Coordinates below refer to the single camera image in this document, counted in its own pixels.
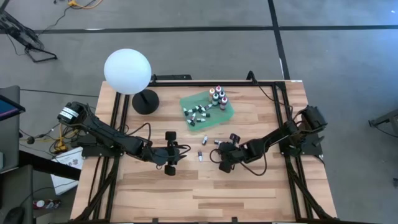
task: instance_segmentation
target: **monitor screen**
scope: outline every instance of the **monitor screen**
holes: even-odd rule
[[[0,95],[0,121],[18,115],[24,111],[24,107]]]

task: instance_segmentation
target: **yellow cable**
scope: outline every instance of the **yellow cable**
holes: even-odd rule
[[[81,7],[82,9],[94,9],[94,8],[97,7],[101,2],[102,2],[102,0],[99,0],[94,6],[81,6],[81,5],[78,4],[75,0],[71,0],[70,2],[68,2],[68,5],[69,5],[70,7],[72,7],[72,6]]]

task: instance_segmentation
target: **lamp base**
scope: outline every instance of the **lamp base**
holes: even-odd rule
[[[159,97],[152,90],[142,90],[132,98],[132,107],[139,114],[151,114],[159,106]]]

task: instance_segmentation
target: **white label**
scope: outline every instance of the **white label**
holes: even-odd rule
[[[69,109],[69,108],[63,108],[62,110],[65,111],[65,112],[68,112],[68,113],[70,113],[70,114],[72,114],[72,115],[74,115],[75,117],[78,117],[78,116],[79,116],[78,113],[74,112],[73,110],[71,110],[71,109]]]
[[[72,115],[70,115],[70,114],[68,114],[67,112],[64,112],[64,111],[61,111],[60,115],[66,116],[66,117],[69,118],[69,119],[72,119],[72,118],[73,118]]]

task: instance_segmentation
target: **black tripod leg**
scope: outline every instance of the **black tripod leg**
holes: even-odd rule
[[[39,51],[39,52],[43,52],[43,53],[49,54],[49,55],[53,55],[53,57],[49,57],[49,58],[45,58],[45,59],[36,60],[36,59],[33,58],[33,56],[31,56],[31,54],[29,53],[30,50],[32,50],[32,49],[33,49],[33,50],[36,50],[36,51]],[[32,59],[32,61],[33,61],[34,63],[37,63],[37,62],[45,62],[45,61],[48,61],[48,60],[56,60],[56,59],[58,59],[57,55],[55,55],[55,54],[53,54],[53,53],[51,53],[51,52],[45,51],[45,50],[37,49],[37,48],[32,47],[32,46],[27,46],[27,47],[25,48],[25,53],[26,53],[26,55],[28,55],[28,56],[30,57],[30,59]]]

